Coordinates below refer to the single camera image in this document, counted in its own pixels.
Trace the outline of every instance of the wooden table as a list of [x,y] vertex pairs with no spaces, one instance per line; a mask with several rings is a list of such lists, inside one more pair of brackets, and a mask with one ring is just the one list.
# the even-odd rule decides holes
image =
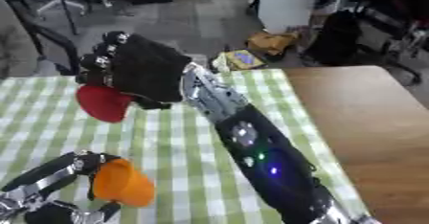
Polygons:
[[372,214],[429,223],[429,112],[378,67],[285,72]]

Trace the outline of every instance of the chair wheel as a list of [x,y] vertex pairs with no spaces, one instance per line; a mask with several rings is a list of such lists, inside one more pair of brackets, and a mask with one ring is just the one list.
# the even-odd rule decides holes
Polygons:
[[413,77],[413,80],[411,81],[411,85],[415,84],[421,84],[423,80],[421,79],[421,76],[415,76]]

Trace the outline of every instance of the yellow object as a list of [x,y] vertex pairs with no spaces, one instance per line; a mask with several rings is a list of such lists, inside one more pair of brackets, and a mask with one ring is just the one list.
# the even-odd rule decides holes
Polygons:
[[276,56],[284,52],[287,47],[295,44],[298,38],[298,33],[269,34],[266,32],[259,32],[249,37],[247,47],[250,50]]
[[260,59],[246,50],[227,52],[225,56],[232,71],[255,69],[265,65]]
[[133,207],[148,205],[155,195],[153,183],[125,159],[101,166],[94,179],[94,195]]

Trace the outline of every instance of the table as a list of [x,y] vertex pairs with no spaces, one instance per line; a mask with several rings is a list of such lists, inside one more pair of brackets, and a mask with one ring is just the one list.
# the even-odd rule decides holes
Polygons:
[[[352,215],[366,212],[282,70],[233,72],[220,78],[288,136]],[[0,186],[69,151],[106,151],[129,159],[156,186],[153,203],[141,209],[123,207],[111,224],[281,223],[195,109],[183,103],[165,111],[135,106],[122,123],[103,123],[79,108],[77,88],[73,78],[63,77],[0,83]],[[53,199],[95,210],[96,204],[86,199],[87,190],[87,179],[80,177]]]
[[374,216],[428,223],[428,111],[378,67],[285,72]]

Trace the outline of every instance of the backpack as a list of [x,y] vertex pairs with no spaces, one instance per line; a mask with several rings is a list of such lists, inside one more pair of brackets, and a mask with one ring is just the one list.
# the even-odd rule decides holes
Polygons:
[[361,35],[362,31],[353,13],[338,11],[327,18],[304,56],[328,66],[348,65],[358,51],[357,40]]

